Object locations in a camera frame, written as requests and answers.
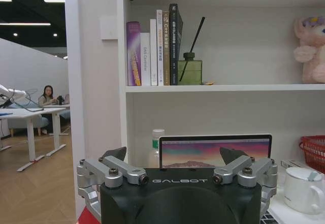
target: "book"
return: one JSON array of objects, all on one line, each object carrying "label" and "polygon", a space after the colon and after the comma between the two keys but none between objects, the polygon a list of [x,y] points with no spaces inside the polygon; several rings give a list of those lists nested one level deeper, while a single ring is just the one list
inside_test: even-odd
[{"label": "book", "polygon": [[157,72],[158,86],[164,85],[164,56],[163,56],[163,11],[157,10]]},{"label": "book", "polygon": [[164,85],[170,85],[169,11],[162,12],[162,32],[164,35]]},{"label": "book", "polygon": [[169,5],[169,33],[170,33],[170,85],[177,85],[177,63],[181,46],[183,21],[177,4]]},{"label": "book", "polygon": [[140,33],[141,85],[151,85],[150,74],[150,33]]},{"label": "book", "polygon": [[156,19],[150,20],[150,68],[151,85],[157,86],[157,24]]},{"label": "book", "polygon": [[126,23],[127,84],[141,86],[140,23]]}]

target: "purple book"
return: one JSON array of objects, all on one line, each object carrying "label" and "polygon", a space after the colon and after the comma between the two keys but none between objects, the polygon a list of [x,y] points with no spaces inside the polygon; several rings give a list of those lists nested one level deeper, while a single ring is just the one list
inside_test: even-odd
[{"label": "purple book", "polygon": [[141,86],[140,23],[126,23],[127,80],[129,86]]}]

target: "bookshelf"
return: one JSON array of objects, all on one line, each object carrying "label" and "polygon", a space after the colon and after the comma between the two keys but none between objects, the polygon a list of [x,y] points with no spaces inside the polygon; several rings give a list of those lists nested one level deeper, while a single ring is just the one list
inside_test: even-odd
[{"label": "bookshelf", "polygon": [[222,91],[305,91],[325,90],[325,84],[235,84],[210,86],[127,86],[126,93],[222,92]]},{"label": "bookshelf", "polygon": [[[191,45],[212,86],[127,86],[125,23],[149,31],[156,9],[178,3],[180,57]],[[324,84],[302,84],[294,61],[297,17],[325,14],[325,0],[117,0],[120,123],[128,161],[145,166],[151,131],[169,135],[271,133],[276,160],[303,157],[303,135],[325,134]]]}]

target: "red basket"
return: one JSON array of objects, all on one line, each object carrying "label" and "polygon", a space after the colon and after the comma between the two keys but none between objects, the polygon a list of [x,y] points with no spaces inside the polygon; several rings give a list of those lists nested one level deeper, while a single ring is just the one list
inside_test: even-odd
[{"label": "red basket", "polygon": [[306,164],[325,173],[325,135],[301,137],[299,147],[305,153]]}]

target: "plastic bottle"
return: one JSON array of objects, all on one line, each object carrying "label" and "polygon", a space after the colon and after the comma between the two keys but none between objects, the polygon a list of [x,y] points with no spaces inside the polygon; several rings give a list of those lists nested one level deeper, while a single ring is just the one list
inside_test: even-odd
[{"label": "plastic bottle", "polygon": [[149,153],[149,168],[159,168],[159,138],[165,135],[164,129],[152,130],[152,149]]}]

